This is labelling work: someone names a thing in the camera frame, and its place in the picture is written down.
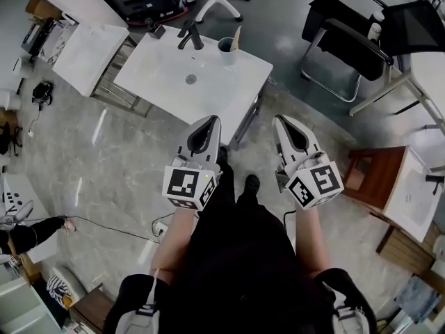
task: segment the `striped object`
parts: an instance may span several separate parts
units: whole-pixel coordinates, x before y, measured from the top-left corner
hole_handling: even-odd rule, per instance
[[[71,292],[67,285],[57,276],[52,276],[47,283],[47,291],[49,295],[54,298],[58,304],[65,308],[63,303],[63,296],[72,298]]]

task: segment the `paper cup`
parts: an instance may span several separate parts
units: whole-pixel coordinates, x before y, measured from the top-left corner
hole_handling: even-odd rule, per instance
[[[232,65],[236,62],[236,57],[238,56],[238,48],[234,51],[230,51],[230,47],[233,42],[232,37],[224,37],[222,40],[218,42],[218,49],[221,54],[222,62],[224,65]]]

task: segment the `white chair base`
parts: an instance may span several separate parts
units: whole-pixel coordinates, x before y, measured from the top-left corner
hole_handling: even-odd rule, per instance
[[[235,19],[240,22],[243,21],[243,16],[239,13],[239,11],[237,9],[235,9],[235,7],[228,2],[227,0],[207,0],[207,2],[205,3],[205,5],[202,7],[201,11],[196,15],[196,22],[202,22],[202,19],[205,15],[205,13],[208,11],[208,9],[210,9],[215,3],[220,3],[222,6],[224,6],[226,9],[228,9],[228,11],[230,11],[230,13],[235,17]]]

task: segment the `bottle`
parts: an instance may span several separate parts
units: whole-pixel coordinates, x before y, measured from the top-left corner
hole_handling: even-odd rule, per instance
[[[374,13],[369,18],[369,22],[372,24],[379,24],[382,26],[382,22],[385,19],[385,16],[382,14],[381,11],[374,11]]]
[[[368,32],[368,40],[373,41],[378,45],[378,39],[380,38],[380,32],[382,32],[382,27],[375,22],[371,25],[371,28]]]

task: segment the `white cup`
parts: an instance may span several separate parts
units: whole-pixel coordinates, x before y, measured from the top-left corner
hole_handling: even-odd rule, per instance
[[[0,89],[0,108],[6,110],[19,110],[22,105],[20,97],[14,91]]]
[[[232,37],[224,37],[218,42],[218,49],[221,54],[222,62],[224,65],[232,65],[236,62],[236,57],[238,56],[238,47],[234,51],[230,51],[232,42],[234,39]]]

